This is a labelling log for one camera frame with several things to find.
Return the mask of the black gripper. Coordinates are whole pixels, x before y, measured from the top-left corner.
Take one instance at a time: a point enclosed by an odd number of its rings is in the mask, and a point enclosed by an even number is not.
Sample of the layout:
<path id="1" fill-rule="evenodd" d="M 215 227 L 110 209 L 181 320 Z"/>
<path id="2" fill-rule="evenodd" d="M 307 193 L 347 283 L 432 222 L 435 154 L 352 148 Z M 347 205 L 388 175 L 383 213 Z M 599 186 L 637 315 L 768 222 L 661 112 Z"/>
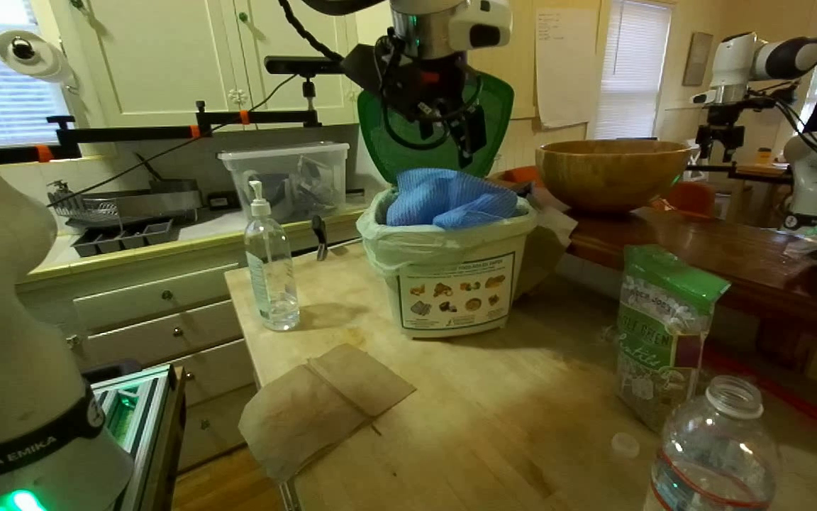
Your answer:
<path id="1" fill-rule="evenodd" d="M 375 44 L 355 44 L 339 67 L 361 87 L 362 131 L 388 142 L 454 138 L 461 166 L 486 144 L 478 84 L 461 53 L 416 60 L 406 40 L 379 36 Z"/>

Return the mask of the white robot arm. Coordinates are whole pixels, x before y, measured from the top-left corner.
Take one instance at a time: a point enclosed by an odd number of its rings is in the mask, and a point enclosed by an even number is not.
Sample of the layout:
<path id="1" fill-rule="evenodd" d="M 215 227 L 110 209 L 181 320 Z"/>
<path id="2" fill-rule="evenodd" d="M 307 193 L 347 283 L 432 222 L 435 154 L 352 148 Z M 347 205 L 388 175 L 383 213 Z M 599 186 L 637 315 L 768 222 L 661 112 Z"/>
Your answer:
<path id="1" fill-rule="evenodd" d="M 513 87 L 467 61 L 470 50 L 511 43 L 507 0 L 303 0 L 330 16 L 388 6 L 391 26 L 347 53 L 321 43 L 288 0 L 276 0 L 288 29 L 349 76 L 358 128 L 386 169 L 483 169 L 507 131 Z"/>

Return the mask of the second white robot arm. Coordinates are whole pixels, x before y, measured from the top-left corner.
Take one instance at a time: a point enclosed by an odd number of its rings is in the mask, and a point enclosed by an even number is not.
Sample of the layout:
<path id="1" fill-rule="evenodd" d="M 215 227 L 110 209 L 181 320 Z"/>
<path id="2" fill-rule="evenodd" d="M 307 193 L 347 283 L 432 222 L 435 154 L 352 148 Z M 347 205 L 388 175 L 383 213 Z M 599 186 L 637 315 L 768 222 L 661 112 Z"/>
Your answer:
<path id="1" fill-rule="evenodd" d="M 789 230 L 817 225 L 817 101 L 808 115 L 793 107 L 793 87 L 817 67 L 817 33 L 765 43 L 754 30 L 728 33 L 713 53 L 710 84 L 697 93 L 704 121 L 696 142 L 700 156 L 714 144 L 724 162 L 742 144 L 742 111 L 778 111 L 791 138 L 783 156 L 791 175 L 783 225 Z"/>

